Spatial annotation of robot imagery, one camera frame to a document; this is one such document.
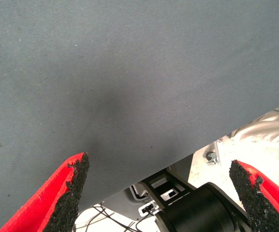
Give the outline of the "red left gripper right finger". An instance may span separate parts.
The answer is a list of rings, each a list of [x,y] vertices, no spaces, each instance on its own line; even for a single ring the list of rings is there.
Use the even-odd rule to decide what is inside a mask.
[[[229,176],[253,232],[279,232],[279,186],[253,166],[234,160]]]

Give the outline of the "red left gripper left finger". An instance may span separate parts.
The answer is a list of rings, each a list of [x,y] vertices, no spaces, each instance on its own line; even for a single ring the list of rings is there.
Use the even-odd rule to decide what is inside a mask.
[[[85,152],[66,159],[0,231],[72,231],[88,169],[89,157]]]

